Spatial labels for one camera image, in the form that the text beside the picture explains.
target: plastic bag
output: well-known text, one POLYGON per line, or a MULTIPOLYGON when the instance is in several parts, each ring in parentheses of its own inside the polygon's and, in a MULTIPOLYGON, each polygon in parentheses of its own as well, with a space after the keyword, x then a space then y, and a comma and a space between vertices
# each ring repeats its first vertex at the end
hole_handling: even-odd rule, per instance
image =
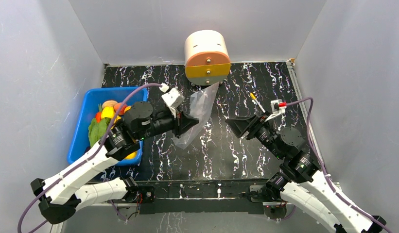
POLYGON ((191 95, 189 115, 198 118, 199 123, 181 135, 180 138, 173 137, 172 140, 175 143, 175 146, 185 149, 204 128, 205 124, 211 117, 211 111, 213 103, 215 102, 218 87, 219 83, 215 83, 191 95))

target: gray floor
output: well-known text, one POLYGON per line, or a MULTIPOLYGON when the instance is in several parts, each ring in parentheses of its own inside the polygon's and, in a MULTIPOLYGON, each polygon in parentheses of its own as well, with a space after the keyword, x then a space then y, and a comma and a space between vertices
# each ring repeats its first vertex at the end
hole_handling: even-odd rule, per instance
POLYGON ((141 215, 118 222, 111 206, 90 206, 63 224, 63 233, 326 233, 309 215, 297 209, 288 220, 277 224, 262 215, 248 213, 165 213, 141 215))

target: black marble tabletop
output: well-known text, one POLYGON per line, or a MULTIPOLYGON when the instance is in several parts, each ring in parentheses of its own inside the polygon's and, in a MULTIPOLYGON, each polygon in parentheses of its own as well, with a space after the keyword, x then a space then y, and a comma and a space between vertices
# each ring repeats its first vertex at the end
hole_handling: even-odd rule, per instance
MULTIPOLYGON (((107 67, 102 87, 146 83, 177 86, 186 97, 184 110, 189 109, 189 96, 201 88, 191 86, 183 65, 107 67)), ((139 166, 110 167, 95 181, 118 176, 132 176, 137 181, 271 178, 279 171, 281 161, 258 140, 237 139, 225 123, 229 117, 260 113, 249 97, 251 92, 266 108, 271 100, 297 100, 285 62, 234 63, 227 80, 219 86, 211 118, 185 150, 174 145, 171 132, 145 139, 139 166)), ((155 109, 164 106, 160 96, 157 87, 149 89, 148 101, 155 109)), ((305 136, 306 125, 298 105, 287 108, 285 116, 277 117, 275 124, 279 129, 294 126, 305 136)))

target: yellow drawer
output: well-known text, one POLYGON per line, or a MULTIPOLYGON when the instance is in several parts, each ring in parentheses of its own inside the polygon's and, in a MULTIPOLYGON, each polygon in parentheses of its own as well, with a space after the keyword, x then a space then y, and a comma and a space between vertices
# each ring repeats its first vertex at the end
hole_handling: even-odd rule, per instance
POLYGON ((185 73, 188 78, 210 77, 228 75, 231 69, 231 63, 185 67, 185 73))

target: blue plastic bin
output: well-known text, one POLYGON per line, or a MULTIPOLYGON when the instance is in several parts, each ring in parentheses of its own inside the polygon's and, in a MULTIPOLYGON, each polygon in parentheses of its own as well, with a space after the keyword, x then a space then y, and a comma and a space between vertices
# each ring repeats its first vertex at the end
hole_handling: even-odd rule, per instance
MULTIPOLYGON (((88 138, 88 127, 92 119, 94 119, 99 108, 98 105, 107 100, 115 100, 122 102, 132 91, 137 87, 113 87, 113 88, 99 88, 92 89, 86 92, 82 102, 81 112, 79 113, 78 122, 76 123, 75 133, 70 144, 68 152, 68 163, 72 164, 79 159, 87 147, 90 146, 88 138)), ((148 98, 148 91, 146 89, 140 90, 136 93, 126 104, 132 105, 137 101, 146 101, 148 98)), ((122 160, 117 163, 118 166, 129 166, 139 164, 142 158, 143 142, 140 142, 140 149, 136 158, 130 160, 122 160)))

